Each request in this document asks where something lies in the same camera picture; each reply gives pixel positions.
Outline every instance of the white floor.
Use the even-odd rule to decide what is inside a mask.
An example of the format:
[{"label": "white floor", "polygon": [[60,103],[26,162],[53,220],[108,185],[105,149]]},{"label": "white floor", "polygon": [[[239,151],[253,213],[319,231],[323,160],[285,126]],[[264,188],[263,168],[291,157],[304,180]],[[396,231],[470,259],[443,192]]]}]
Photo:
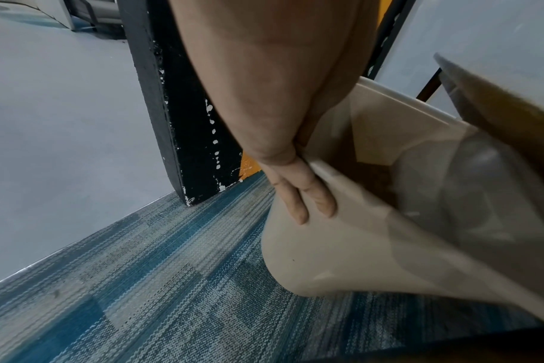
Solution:
[{"label": "white floor", "polygon": [[126,41],[0,4],[0,280],[172,190]]}]

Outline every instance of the patterned carpet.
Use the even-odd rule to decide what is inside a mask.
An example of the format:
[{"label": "patterned carpet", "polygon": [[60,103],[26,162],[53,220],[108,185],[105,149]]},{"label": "patterned carpet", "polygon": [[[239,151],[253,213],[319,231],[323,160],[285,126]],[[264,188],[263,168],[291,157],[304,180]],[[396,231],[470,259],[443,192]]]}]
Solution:
[{"label": "patterned carpet", "polygon": [[256,175],[192,208],[166,197],[0,283],[0,362],[270,362],[542,326],[405,294],[302,298],[262,260]]}]

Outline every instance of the gray chair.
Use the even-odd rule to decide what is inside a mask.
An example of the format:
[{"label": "gray chair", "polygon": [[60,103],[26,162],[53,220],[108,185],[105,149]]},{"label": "gray chair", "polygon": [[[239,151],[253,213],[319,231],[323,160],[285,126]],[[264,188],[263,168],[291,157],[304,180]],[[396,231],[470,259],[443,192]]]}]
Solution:
[{"label": "gray chair", "polygon": [[92,25],[121,25],[118,5],[106,0],[66,0],[71,15]]}]

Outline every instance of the bare skin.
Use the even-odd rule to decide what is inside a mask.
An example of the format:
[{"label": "bare skin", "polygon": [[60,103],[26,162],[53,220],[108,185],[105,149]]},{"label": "bare skin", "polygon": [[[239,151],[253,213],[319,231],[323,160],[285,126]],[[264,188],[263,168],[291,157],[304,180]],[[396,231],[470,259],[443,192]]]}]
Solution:
[{"label": "bare skin", "polygon": [[308,220],[300,191],[333,216],[333,195],[295,145],[305,145],[322,114],[356,84],[373,48],[379,1],[170,2],[213,104],[294,220]]}]

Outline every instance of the human hand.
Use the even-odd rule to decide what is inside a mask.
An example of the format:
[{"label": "human hand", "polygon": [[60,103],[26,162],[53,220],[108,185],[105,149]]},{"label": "human hand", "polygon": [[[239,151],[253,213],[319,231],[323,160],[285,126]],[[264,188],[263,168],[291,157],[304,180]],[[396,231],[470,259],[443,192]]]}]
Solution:
[{"label": "human hand", "polygon": [[319,118],[356,84],[375,40],[378,0],[170,0],[204,88],[297,223],[299,190],[330,217],[336,201],[301,159]]}]

